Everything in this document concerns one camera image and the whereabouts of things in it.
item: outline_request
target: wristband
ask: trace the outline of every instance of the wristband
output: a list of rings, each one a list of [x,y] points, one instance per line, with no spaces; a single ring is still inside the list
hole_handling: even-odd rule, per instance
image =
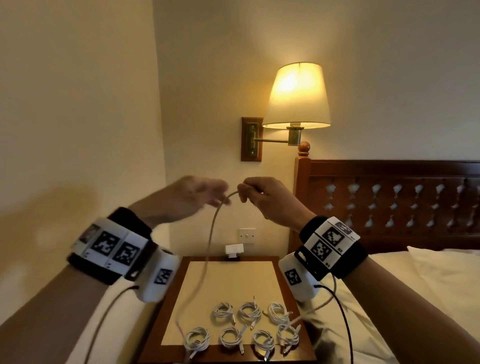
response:
[[[95,220],[73,244],[67,260],[105,284],[121,276],[134,280],[158,247],[148,238],[150,233],[133,212],[121,207],[109,218]]]
[[[360,236],[335,217],[316,216],[299,235],[304,245],[294,255],[316,280],[329,272],[341,279],[368,256]]]

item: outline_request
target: wall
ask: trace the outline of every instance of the wall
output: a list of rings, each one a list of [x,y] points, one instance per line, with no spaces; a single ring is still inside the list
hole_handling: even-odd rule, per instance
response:
[[[322,65],[332,126],[308,130],[312,158],[479,159],[478,1],[154,2],[167,181],[273,175],[289,188],[296,149],[240,162],[240,118],[265,115],[276,70]],[[265,129],[264,137],[286,137]],[[202,254],[213,210],[172,224],[172,248]],[[214,251],[254,227],[250,254],[283,255],[288,231],[234,197]]]
[[[3,322],[65,266],[85,226],[162,186],[165,174],[152,3],[0,7]],[[83,362],[100,314],[127,284],[109,289],[69,363]],[[151,309],[122,297],[91,363],[127,363]]]

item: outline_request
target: white lampshade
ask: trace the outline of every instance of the white lampshade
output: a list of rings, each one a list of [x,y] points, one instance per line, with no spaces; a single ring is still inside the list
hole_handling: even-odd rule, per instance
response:
[[[324,75],[318,64],[292,63],[276,74],[262,126],[286,129],[292,122],[305,129],[330,126]]]

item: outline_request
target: forearm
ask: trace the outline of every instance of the forearm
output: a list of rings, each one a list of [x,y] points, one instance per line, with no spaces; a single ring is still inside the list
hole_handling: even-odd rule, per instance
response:
[[[343,281],[400,363],[480,362],[480,343],[373,260]]]
[[[1,361],[65,363],[107,288],[66,266],[0,326]]]

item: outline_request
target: wooden nightstand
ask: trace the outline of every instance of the wooden nightstand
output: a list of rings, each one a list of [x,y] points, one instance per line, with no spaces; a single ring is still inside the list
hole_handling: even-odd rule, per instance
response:
[[[275,351],[269,361],[316,363],[303,321],[299,322],[302,325],[299,332],[300,343],[285,357],[280,353],[280,346],[277,344],[276,325],[265,315],[262,315],[252,332],[248,328],[243,335],[244,355],[241,355],[238,350],[227,350],[218,342],[218,333],[231,326],[230,323],[219,324],[210,315],[214,306],[220,301],[231,303],[237,313],[239,305],[251,301],[255,294],[257,303],[263,311],[267,310],[271,302],[283,301],[286,308],[293,312],[290,318],[300,315],[295,299],[278,268],[278,260],[277,256],[241,256],[236,261],[226,260],[224,257],[210,258],[212,264],[209,263],[207,276],[198,298],[190,304],[189,309],[180,318],[180,325],[185,333],[196,326],[205,327],[210,332],[210,346],[204,352],[197,353],[192,363],[260,361],[251,342],[251,335],[257,329],[267,329],[276,340]],[[138,364],[183,363],[185,348],[181,344],[181,335],[174,325],[172,313],[175,315],[178,306],[184,302],[184,297],[189,295],[192,287],[198,283],[199,272],[203,265],[201,262],[204,261],[204,257],[194,256],[182,259],[162,307],[156,317],[152,318],[151,330],[145,334],[146,342],[142,349],[139,348],[141,352],[136,361]],[[236,319],[237,327],[242,327],[243,324],[239,322],[237,315]]]

